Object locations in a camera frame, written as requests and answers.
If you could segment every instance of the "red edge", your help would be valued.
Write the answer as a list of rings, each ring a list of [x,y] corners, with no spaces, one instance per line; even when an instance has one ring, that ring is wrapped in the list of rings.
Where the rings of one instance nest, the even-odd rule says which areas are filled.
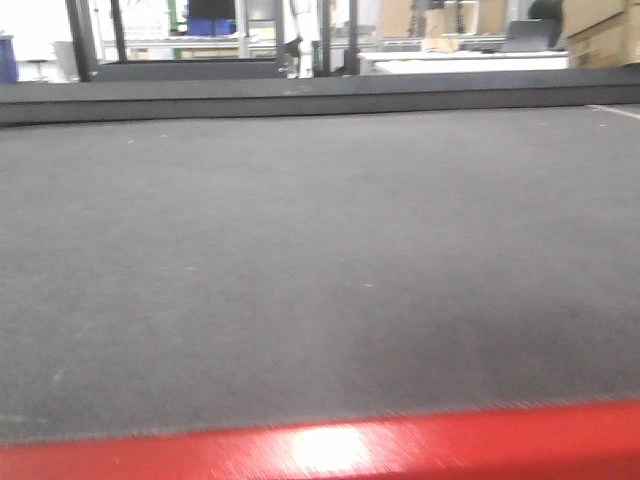
[[[2,480],[640,479],[640,401],[0,447]]]

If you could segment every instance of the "blue bin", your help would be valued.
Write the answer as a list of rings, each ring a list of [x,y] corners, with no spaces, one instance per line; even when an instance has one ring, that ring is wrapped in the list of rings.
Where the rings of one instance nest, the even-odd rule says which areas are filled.
[[[231,35],[236,32],[236,21],[230,18],[216,18],[213,22],[216,36]]]
[[[0,35],[0,83],[16,83],[18,67],[13,54],[13,37]]]
[[[188,18],[187,35],[197,37],[213,36],[213,20],[209,18]]]

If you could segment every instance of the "white wall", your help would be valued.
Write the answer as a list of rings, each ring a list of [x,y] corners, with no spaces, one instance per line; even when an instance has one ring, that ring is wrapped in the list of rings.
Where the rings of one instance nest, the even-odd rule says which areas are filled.
[[[53,59],[52,42],[71,40],[65,0],[0,0],[0,30],[13,35],[18,61]]]

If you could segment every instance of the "white table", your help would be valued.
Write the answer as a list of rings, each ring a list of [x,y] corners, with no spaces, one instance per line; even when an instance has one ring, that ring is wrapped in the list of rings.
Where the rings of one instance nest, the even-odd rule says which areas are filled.
[[[374,52],[358,57],[361,75],[563,70],[569,66],[567,52]]]

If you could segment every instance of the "floor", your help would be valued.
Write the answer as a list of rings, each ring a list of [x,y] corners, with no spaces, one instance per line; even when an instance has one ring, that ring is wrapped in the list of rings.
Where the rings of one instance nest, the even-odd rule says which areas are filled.
[[[0,443],[637,395],[639,129],[0,130]]]

